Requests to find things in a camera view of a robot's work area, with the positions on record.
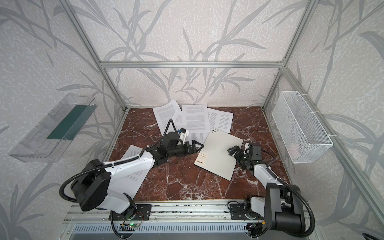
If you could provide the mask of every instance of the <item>white basket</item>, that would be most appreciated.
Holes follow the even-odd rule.
[[[272,117],[293,163],[313,162],[333,146],[315,113],[297,91],[280,93]]]

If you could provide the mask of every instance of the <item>marble table surface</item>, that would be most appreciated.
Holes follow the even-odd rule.
[[[260,107],[214,108],[232,112],[230,134],[247,142],[259,143],[277,157],[272,170],[288,181],[277,153],[276,145]],[[119,160],[131,144],[138,147],[152,145],[161,138],[151,108],[131,108],[124,122],[110,161]],[[172,157],[166,164],[153,168],[134,197],[135,201],[191,200],[191,199],[243,199],[247,195],[265,196],[265,188],[248,170],[237,164],[231,181],[223,179],[194,165],[197,154],[183,158]],[[267,162],[272,158],[263,153]]]

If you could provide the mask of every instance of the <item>transparent plastic bin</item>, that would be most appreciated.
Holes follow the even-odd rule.
[[[57,162],[68,148],[97,105],[91,105],[94,97],[67,94],[9,153],[23,162]],[[68,117],[67,125],[60,132],[56,127],[76,106],[79,116]]]
[[[333,146],[315,113],[297,91],[280,93],[272,117],[293,163],[314,162]]]

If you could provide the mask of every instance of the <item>wall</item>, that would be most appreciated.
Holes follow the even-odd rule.
[[[0,238],[54,239],[68,212],[62,182],[102,158],[122,116],[56,1],[0,2]],[[94,96],[94,114],[56,163],[8,153],[67,94]]]
[[[281,61],[307,5],[307,0],[70,2],[103,61]],[[128,106],[161,106],[172,99],[262,106],[276,72],[109,69]]]
[[[288,63],[382,196],[383,13],[384,1],[336,0],[319,4]],[[311,204],[324,238],[362,239],[363,232],[383,238],[384,227],[332,149],[313,163],[292,164],[271,116],[278,93],[290,90],[283,78],[267,106],[267,118],[286,170]]]

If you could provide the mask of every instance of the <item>wallpaper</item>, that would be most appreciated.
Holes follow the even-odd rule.
[[[307,0],[70,0],[103,61],[281,61]]]
[[[384,197],[384,1],[318,5],[288,67]]]
[[[172,99],[178,104],[262,106],[276,73],[274,68],[116,68],[109,71],[127,106],[140,107],[162,106]]]
[[[62,182],[102,158],[123,114],[58,2],[0,1],[0,238],[54,239],[70,203]],[[56,163],[8,153],[68,93],[95,112]]]
[[[362,233],[382,239],[384,227],[344,171],[333,149],[312,163],[293,164],[271,115],[281,91],[293,91],[282,77],[265,109],[270,129],[291,182],[309,202],[327,240],[360,240]]]

